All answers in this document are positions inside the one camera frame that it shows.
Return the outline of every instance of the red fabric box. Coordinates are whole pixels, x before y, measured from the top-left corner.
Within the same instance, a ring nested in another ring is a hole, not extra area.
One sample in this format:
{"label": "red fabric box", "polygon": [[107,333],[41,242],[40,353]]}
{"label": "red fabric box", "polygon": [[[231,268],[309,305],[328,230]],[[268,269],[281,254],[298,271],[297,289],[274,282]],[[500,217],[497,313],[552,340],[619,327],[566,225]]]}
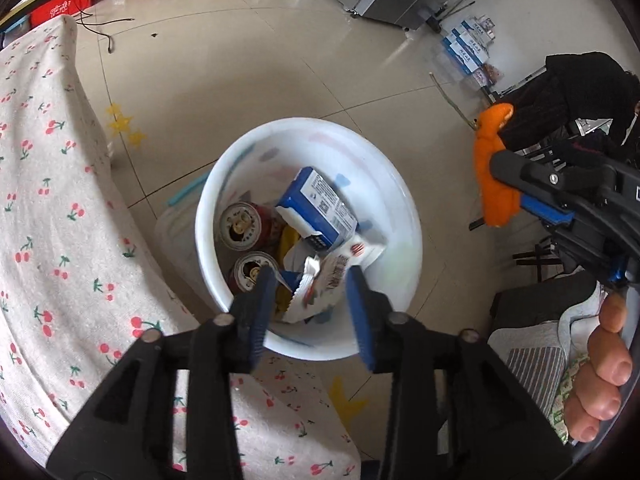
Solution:
{"label": "red fabric box", "polygon": [[31,27],[48,22],[60,14],[75,14],[91,6],[92,0],[50,0],[31,13]]}

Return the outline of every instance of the plastic bucket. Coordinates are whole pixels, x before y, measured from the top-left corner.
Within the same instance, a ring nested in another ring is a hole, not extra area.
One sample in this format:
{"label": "plastic bucket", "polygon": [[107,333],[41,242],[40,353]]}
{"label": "plastic bucket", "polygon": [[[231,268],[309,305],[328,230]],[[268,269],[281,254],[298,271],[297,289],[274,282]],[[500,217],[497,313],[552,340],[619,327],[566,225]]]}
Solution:
{"label": "plastic bucket", "polygon": [[[312,166],[332,184],[355,214],[363,235],[386,241],[385,252],[365,276],[370,288],[386,294],[395,310],[407,310],[422,266],[420,221],[409,190],[369,141],[338,124],[308,118],[258,126],[236,140],[211,170],[198,204],[195,238],[200,269],[213,298],[229,310],[233,295],[226,272],[233,263],[230,258],[238,254],[229,255],[222,242],[214,240],[220,213],[238,200],[275,203],[304,166]],[[356,354],[346,298],[307,324],[272,322],[264,345],[314,361]]]}

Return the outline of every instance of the orange toy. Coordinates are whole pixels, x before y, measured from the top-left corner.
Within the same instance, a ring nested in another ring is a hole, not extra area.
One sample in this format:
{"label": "orange toy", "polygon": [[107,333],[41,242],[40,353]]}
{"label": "orange toy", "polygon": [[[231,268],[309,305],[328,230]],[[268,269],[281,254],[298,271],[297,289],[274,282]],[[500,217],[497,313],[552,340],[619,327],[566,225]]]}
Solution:
{"label": "orange toy", "polygon": [[502,103],[485,110],[478,117],[474,167],[482,194],[484,222],[502,227],[520,210],[520,192],[495,180],[489,171],[494,153],[505,150],[498,131],[511,119],[513,105]]}

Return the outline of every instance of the yellow star sticker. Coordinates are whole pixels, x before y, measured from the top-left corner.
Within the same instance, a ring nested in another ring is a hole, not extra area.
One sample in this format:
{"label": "yellow star sticker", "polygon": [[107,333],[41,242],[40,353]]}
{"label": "yellow star sticker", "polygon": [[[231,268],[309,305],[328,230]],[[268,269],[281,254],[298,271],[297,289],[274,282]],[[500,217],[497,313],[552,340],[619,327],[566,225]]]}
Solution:
{"label": "yellow star sticker", "polygon": [[335,411],[338,412],[338,416],[340,417],[340,420],[347,430],[349,430],[349,425],[353,417],[360,413],[369,403],[369,399],[347,399],[347,397],[344,395],[342,378],[340,377],[334,378],[334,383],[332,384],[327,394],[329,395],[331,402],[334,404]]}
{"label": "yellow star sticker", "polygon": [[116,117],[122,115],[122,111],[120,110],[120,105],[116,103],[113,103],[109,108],[107,108],[106,112],[109,115],[115,115]]}
{"label": "yellow star sticker", "polygon": [[146,135],[142,133],[140,130],[133,132],[132,134],[127,135],[127,140],[129,144],[134,148],[139,148],[142,139],[146,139]]}
{"label": "yellow star sticker", "polygon": [[113,123],[109,123],[109,127],[114,131],[115,134],[121,132],[123,134],[128,134],[131,132],[131,126],[129,123],[133,117],[125,117],[123,115],[116,116],[116,120]]}

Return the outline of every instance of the soda can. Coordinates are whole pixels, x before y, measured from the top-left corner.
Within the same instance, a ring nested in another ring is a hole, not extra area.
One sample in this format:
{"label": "soda can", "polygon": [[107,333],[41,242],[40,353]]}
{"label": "soda can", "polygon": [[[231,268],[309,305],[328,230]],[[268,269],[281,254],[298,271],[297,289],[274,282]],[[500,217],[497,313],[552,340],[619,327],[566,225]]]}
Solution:
{"label": "soda can", "polygon": [[235,251],[259,250],[275,244],[284,222],[273,207],[237,202],[220,217],[223,243]]}
{"label": "soda can", "polygon": [[229,273],[227,283],[233,294],[239,292],[249,292],[255,286],[258,273],[264,266],[270,266],[279,276],[278,264],[267,253],[252,251],[238,258]]}

